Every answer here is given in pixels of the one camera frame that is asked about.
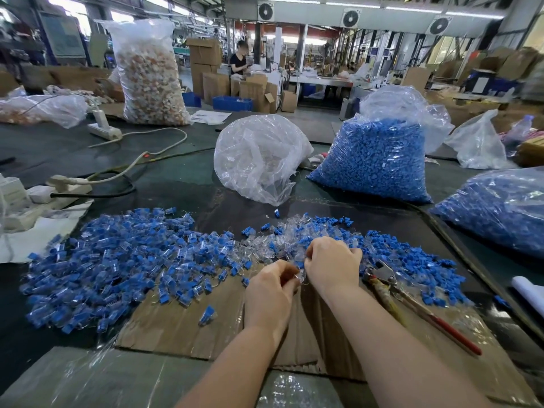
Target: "white paper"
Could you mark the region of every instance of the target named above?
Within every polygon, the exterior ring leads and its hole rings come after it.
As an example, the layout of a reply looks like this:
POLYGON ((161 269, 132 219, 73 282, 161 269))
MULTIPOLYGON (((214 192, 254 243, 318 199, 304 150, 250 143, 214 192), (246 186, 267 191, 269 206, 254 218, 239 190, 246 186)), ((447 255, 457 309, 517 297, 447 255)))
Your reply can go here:
POLYGON ((534 285, 523 276, 515 276, 512 286, 544 317, 544 286, 534 285))
POLYGON ((195 123, 222 124, 231 114, 232 113, 199 110, 191 116, 191 120, 195 123))
POLYGON ((488 81, 489 81, 488 77, 480 77, 478 81, 476 82, 476 84, 474 85, 472 92, 483 93, 488 81))
POLYGON ((32 252, 42 254, 47 243, 57 234, 63 238, 76 228, 79 219, 87 212, 93 200, 61 211, 48 211, 48 217, 39 217, 32 229, 17 233, 4 233, 0 237, 0 263, 26 263, 32 252))

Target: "hand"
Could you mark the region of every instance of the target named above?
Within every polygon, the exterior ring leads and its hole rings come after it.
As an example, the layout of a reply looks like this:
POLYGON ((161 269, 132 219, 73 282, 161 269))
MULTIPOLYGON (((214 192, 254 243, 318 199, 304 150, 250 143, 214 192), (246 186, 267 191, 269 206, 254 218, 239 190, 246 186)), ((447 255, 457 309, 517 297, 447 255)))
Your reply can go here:
POLYGON ((264 328, 274 340, 275 349, 289 323, 293 295, 300 285, 299 269, 278 260, 251 278, 245 291, 244 328, 264 328))
POLYGON ((343 241, 324 236, 312 240, 306 256, 304 269, 309 281, 325 301, 338 287, 359 286, 361 249, 350 249, 343 241))

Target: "ceiling light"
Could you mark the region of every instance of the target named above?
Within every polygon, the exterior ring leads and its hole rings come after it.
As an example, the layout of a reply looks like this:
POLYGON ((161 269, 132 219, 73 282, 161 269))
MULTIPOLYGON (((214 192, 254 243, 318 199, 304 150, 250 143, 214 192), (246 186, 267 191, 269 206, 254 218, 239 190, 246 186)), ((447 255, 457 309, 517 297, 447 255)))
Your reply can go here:
POLYGON ((463 13, 460 11, 447 11, 446 14, 449 16, 491 18, 493 20, 502 20, 504 18, 504 16, 496 16, 493 14, 463 13))
POLYGON ((321 4, 320 1, 312 1, 312 0, 268 0, 268 1, 285 1, 286 3, 301 3, 301 4, 321 4))
POLYGON ((386 10, 400 10, 400 11, 415 11, 418 13, 434 13, 434 14, 439 14, 442 12, 441 10, 427 10, 425 8, 412 9, 410 7, 391 7, 391 6, 387 6, 385 7, 385 9, 386 10))
POLYGON ((367 8, 367 9, 378 9, 380 6, 378 5, 371 5, 371 4, 350 4, 350 3, 330 3, 326 2, 326 5, 341 5, 343 7, 360 7, 360 8, 367 8))

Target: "red handle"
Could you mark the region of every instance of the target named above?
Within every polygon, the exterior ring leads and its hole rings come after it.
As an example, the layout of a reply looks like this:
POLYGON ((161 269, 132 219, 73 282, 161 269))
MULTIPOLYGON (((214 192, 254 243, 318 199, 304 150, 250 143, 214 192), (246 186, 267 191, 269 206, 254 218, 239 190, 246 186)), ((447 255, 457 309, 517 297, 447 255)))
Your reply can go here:
POLYGON ((476 355, 481 355, 481 349, 479 348, 479 346, 470 341, 466 336, 460 333, 457 329, 453 328, 453 326, 447 323, 445 320, 439 318, 436 315, 429 315, 429 318, 431 318, 434 323, 444 329, 448 334, 453 336, 460 343, 470 349, 473 353, 475 353, 476 355))

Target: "forearm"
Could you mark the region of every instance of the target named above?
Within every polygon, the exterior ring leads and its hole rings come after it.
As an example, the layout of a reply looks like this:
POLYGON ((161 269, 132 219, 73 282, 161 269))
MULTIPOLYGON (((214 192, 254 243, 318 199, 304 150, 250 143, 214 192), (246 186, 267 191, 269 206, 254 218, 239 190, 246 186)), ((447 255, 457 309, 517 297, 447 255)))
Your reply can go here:
POLYGON ((242 330, 176 408, 254 407, 275 351, 267 330, 242 330))
POLYGON ((380 408, 491 406, 361 288, 326 292, 324 299, 357 354, 380 408))

